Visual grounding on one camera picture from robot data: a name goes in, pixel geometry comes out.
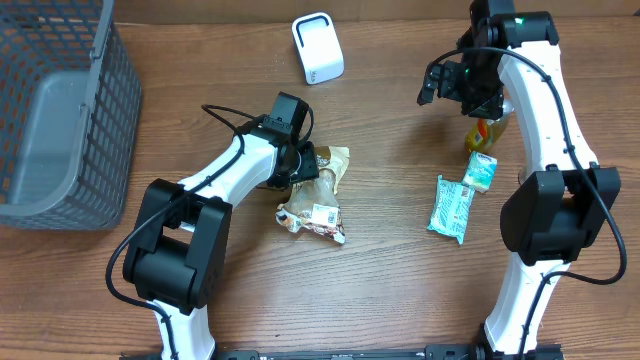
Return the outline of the brown snack packet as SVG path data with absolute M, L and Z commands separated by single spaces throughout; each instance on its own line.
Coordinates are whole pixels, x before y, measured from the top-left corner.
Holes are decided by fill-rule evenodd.
M 311 226 L 337 228 L 342 222 L 336 195 L 349 166 L 350 149 L 321 146 L 315 152 L 318 177 L 295 184 L 289 200 L 277 208 L 276 221 L 291 232 Z

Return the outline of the clear bottle with silver cap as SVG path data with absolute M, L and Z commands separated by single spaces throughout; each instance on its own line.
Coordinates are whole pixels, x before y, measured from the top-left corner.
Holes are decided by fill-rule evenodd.
M 489 154 L 492 147 L 506 130 L 509 117 L 514 112 L 510 100 L 502 105 L 503 115 L 497 120 L 479 118 L 465 137 L 465 148 L 469 153 L 478 152 Z

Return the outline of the small Kleenex tissue pack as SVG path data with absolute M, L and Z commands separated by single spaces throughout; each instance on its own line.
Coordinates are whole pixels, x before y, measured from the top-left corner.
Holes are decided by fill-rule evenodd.
M 491 156 L 472 152 L 462 183 L 476 191 L 486 193 L 497 170 L 497 160 Z

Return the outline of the teal tissue pack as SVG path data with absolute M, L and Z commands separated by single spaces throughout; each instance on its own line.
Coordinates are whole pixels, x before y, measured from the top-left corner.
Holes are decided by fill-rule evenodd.
M 473 188 L 439 175 L 434 208 L 427 229 L 455 238 L 462 245 L 474 195 Z

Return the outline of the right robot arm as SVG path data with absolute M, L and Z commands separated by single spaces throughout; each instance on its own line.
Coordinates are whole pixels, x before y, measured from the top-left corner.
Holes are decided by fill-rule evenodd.
M 545 11 L 510 1 L 474 0 L 471 24 L 454 50 L 426 68 L 417 101 L 460 103 L 469 117 L 496 120 L 510 101 L 526 154 L 519 188 L 500 213 L 510 258 L 497 303 L 476 342 L 429 345 L 429 359 L 559 359 L 537 330 L 554 288 L 590 247 L 621 188 L 619 172 L 599 164 L 576 120 L 561 71 L 559 35 Z

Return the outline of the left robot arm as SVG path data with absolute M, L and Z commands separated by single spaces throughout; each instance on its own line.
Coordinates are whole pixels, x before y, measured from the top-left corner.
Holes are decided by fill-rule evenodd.
M 146 189 L 133 231 L 114 252 L 124 259 L 135 298 L 115 289 L 116 261 L 108 262 L 112 295 L 154 312 L 159 359 L 215 356 L 207 304 L 222 275 L 234 208 L 260 184 L 283 190 L 319 175 L 309 140 L 314 115 L 305 101 L 281 92 L 270 113 L 246 119 L 203 170 L 177 183 L 156 179 Z

